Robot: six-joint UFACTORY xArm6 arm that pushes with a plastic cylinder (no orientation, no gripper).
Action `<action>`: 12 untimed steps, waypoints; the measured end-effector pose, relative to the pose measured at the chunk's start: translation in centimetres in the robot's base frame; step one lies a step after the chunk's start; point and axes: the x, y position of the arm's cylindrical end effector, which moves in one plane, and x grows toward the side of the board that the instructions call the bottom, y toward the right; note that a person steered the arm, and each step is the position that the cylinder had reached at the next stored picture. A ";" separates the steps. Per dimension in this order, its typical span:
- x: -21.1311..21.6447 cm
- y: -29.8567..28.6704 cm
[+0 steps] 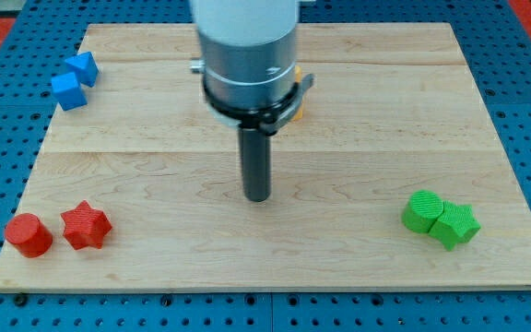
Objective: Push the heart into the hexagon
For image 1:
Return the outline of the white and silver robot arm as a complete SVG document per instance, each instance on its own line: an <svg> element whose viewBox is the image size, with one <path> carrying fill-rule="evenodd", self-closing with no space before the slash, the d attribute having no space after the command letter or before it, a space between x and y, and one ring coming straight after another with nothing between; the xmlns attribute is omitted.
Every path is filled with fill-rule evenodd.
<svg viewBox="0 0 531 332"><path fill-rule="evenodd" d="M224 124L272 133L313 84L295 78L297 0L191 0L208 109Z"/></svg>

